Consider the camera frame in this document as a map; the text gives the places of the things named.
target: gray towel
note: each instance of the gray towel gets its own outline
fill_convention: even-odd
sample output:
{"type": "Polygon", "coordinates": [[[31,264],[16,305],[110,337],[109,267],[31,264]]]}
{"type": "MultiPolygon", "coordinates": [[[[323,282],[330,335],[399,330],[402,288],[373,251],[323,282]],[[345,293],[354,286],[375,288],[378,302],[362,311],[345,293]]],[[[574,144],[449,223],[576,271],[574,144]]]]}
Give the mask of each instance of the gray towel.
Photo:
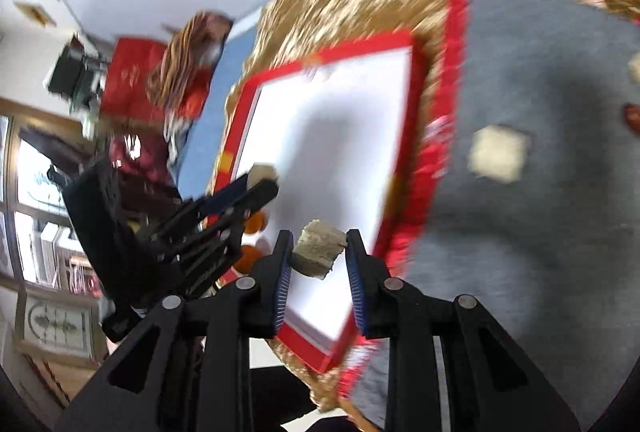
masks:
{"type": "MultiPolygon", "coordinates": [[[[588,428],[640,356],[640,103],[628,61],[640,29],[569,0],[470,0],[449,171],[407,280],[432,297],[472,293],[588,428]],[[523,176],[467,168],[473,134],[527,133],[523,176]]],[[[384,425],[388,351],[352,400],[384,425]]]]}

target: metal screw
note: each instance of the metal screw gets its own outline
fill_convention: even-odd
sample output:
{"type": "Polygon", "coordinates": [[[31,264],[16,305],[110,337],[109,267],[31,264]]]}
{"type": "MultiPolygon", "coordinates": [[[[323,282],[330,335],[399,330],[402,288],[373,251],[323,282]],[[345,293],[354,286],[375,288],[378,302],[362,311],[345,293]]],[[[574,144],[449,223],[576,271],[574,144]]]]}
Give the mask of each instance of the metal screw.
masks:
{"type": "Polygon", "coordinates": [[[385,287],[391,291],[398,291],[399,289],[402,289],[403,285],[404,282],[402,282],[402,280],[398,279],[397,277],[389,277],[385,281],[385,287]]]}
{"type": "Polygon", "coordinates": [[[169,295],[162,299],[164,309],[176,309],[180,304],[182,304],[182,299],[177,295],[169,295]]]}
{"type": "Polygon", "coordinates": [[[255,279],[253,277],[240,277],[236,281],[236,287],[238,289],[251,289],[255,286],[255,279]]]}
{"type": "Polygon", "coordinates": [[[460,295],[458,297],[458,304],[464,309],[473,309],[478,305],[478,300],[473,295],[460,295]]]}

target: framed picture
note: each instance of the framed picture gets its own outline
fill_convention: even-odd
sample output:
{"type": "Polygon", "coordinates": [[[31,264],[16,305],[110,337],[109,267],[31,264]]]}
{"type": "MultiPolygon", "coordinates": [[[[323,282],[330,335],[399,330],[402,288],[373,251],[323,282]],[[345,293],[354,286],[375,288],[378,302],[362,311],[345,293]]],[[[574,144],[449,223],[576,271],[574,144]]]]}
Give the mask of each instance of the framed picture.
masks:
{"type": "Polygon", "coordinates": [[[97,300],[38,287],[18,293],[15,340],[33,358],[78,367],[95,367],[107,353],[97,300]]]}

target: red bag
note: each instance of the red bag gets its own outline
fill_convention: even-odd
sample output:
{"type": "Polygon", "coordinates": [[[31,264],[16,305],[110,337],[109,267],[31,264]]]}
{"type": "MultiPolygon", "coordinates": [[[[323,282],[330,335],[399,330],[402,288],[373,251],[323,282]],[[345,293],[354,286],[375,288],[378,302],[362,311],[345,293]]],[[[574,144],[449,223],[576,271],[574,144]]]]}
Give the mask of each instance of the red bag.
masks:
{"type": "MultiPolygon", "coordinates": [[[[146,38],[121,38],[109,64],[100,113],[145,123],[162,123],[164,111],[146,96],[146,78],[162,62],[166,45],[146,38]]],[[[177,116],[196,119],[209,95],[213,70],[200,68],[187,89],[177,116]]]]}

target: window pane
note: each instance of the window pane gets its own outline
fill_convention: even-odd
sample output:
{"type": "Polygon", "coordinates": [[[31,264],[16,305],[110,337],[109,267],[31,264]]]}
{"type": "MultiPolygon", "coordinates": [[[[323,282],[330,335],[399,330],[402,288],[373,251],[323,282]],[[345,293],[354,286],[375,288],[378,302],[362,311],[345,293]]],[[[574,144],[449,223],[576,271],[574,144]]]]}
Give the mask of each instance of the window pane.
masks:
{"type": "Polygon", "coordinates": [[[6,149],[6,135],[9,129],[9,119],[0,117],[0,201],[4,200],[4,189],[2,188],[2,171],[4,170],[4,152],[6,149]]]}
{"type": "Polygon", "coordinates": [[[6,243],[6,229],[4,226],[4,214],[2,212],[0,212],[0,231],[2,232],[2,235],[0,235],[0,273],[13,277],[14,268],[12,268],[11,260],[9,259],[9,247],[6,243]]]}
{"type": "Polygon", "coordinates": [[[71,228],[15,213],[25,281],[100,297],[100,283],[71,228]]]}
{"type": "Polygon", "coordinates": [[[26,141],[18,153],[18,201],[53,214],[66,215],[58,186],[47,177],[51,160],[26,141]]]}

